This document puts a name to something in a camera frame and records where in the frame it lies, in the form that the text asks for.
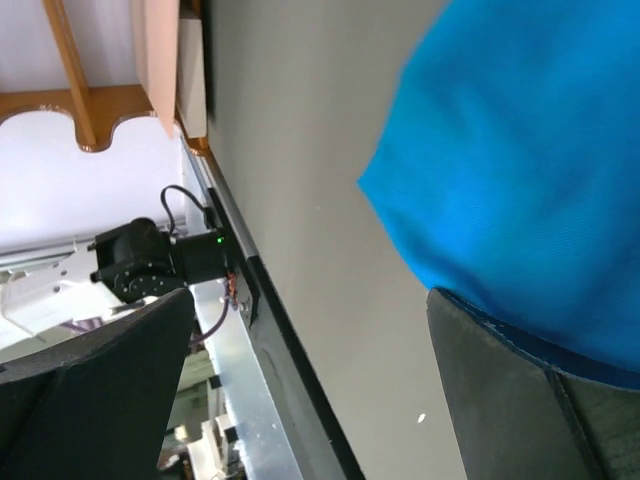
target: white wall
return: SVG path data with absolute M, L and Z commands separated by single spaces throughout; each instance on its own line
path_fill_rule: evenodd
M 215 153 L 370 480 L 464 478 L 426 292 L 355 186 L 440 6 L 217 1 Z
M 157 118 L 115 130 L 111 147 L 82 152 L 71 118 L 29 112 L 0 123 L 0 255 L 87 238 L 140 216 L 166 221 L 161 189 L 182 183 L 183 149 Z M 184 197 L 168 195 L 176 216 Z
M 129 2 L 64 2 L 89 86 L 139 83 Z M 0 92 L 69 88 L 42 0 L 2 2 L 0 45 Z

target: black mount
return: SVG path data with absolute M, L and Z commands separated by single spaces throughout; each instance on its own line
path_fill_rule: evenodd
M 91 249 L 98 257 L 91 280 L 125 303 L 227 276 L 226 242 L 218 230 L 174 238 L 153 220 L 138 218 L 98 235 Z

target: metal frame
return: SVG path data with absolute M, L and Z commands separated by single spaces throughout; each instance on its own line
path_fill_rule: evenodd
M 364 479 L 213 155 L 185 147 L 200 194 L 215 210 L 235 260 L 242 318 L 232 318 L 207 347 L 239 422 L 249 478 Z M 217 302 L 220 286 L 203 284 L 194 293 L 202 317 Z

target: white surface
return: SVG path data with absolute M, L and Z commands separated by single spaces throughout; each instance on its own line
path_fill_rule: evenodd
M 59 264 L 0 285 L 0 349 L 121 305 L 103 283 L 91 281 L 97 270 L 96 252 L 84 246 Z
M 211 421 L 202 424 L 202 438 L 190 443 L 189 458 L 193 466 L 195 480 L 224 480 L 222 460 L 213 436 Z
M 178 30 L 178 111 L 188 137 L 207 136 L 202 22 L 190 11 L 180 14 Z
M 139 83 L 129 0 L 64 4 L 89 86 Z M 2 1 L 0 45 L 0 91 L 69 88 L 42 0 Z
M 214 153 L 367 479 L 464 478 L 426 292 L 355 184 L 440 0 L 216 4 Z
M 160 191 L 182 183 L 179 135 L 156 118 L 120 124 L 111 147 L 80 151 L 73 121 L 29 112 L 0 124 L 0 255 L 87 238 L 141 216 L 164 221 Z M 184 197 L 167 195 L 176 216 Z
M 74 332 L 63 327 L 52 328 L 51 330 L 41 333 L 39 339 L 32 338 L 0 350 L 0 363 L 6 363 L 24 357 L 25 355 L 31 355 L 52 345 L 65 342 L 75 335 Z

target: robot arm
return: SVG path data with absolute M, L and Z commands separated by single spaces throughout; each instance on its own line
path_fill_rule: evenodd
M 175 239 L 140 218 L 98 235 L 58 264 L 0 287 L 0 349 L 69 320 L 227 275 L 217 231 Z

